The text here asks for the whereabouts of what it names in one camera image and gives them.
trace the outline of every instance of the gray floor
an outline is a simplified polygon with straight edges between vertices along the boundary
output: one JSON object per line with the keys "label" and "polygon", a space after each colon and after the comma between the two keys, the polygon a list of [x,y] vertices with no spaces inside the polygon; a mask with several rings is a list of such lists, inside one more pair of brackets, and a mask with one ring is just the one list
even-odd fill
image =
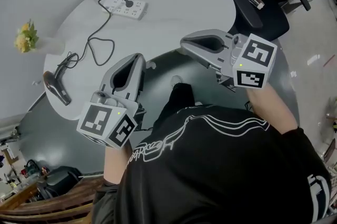
{"label": "gray floor", "polygon": [[[196,101],[212,103],[231,108],[244,109],[248,101],[245,90],[236,93],[220,86],[216,82],[213,70],[208,70],[189,57],[172,52],[154,60],[156,69],[146,72],[144,92],[141,103],[147,110],[143,128],[149,128],[157,119],[161,109],[169,99],[173,75],[180,75],[184,82],[192,85]],[[296,96],[289,77],[289,68],[285,56],[278,51],[270,83],[299,120]],[[59,116],[50,106],[47,98],[23,120],[21,151],[25,159],[34,159],[51,168],[68,165],[81,172],[103,170],[104,147],[97,145],[76,132],[77,121],[68,121]],[[150,132],[134,132],[132,146],[150,135]]]}

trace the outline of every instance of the sleeve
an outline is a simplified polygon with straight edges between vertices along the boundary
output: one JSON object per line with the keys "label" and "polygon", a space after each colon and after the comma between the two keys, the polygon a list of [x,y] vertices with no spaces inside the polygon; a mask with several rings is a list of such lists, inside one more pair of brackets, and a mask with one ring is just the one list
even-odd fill
{"label": "sleeve", "polygon": [[114,223],[118,184],[104,181],[93,201],[92,224]]}
{"label": "sleeve", "polygon": [[326,169],[323,161],[316,153],[308,137],[304,134],[303,129],[297,128],[282,135],[289,150],[299,161],[306,176],[322,176],[328,183],[331,190],[331,176]]}

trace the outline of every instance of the plug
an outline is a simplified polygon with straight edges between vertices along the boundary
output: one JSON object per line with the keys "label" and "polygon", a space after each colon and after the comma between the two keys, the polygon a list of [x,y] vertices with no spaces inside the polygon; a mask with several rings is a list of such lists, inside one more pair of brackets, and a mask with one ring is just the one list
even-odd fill
{"label": "plug", "polygon": [[125,6],[126,7],[132,7],[133,6],[133,1],[131,1],[131,0],[125,0]]}

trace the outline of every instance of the flower pot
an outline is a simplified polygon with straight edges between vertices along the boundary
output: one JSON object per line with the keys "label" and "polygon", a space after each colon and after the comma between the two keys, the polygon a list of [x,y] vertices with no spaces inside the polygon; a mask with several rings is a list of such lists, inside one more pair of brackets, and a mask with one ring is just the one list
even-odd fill
{"label": "flower pot", "polygon": [[62,55],[64,48],[64,41],[52,37],[39,37],[35,43],[35,51],[43,54]]}

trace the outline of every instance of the person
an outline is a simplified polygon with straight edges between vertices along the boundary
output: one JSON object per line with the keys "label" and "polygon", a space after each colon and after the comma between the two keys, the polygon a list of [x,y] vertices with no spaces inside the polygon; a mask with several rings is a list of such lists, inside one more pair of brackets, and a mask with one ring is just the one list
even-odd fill
{"label": "person", "polygon": [[273,87],[246,89],[253,113],[195,106],[189,84],[171,83],[152,134],[133,151],[106,148],[92,223],[311,223],[325,215],[329,173]]}

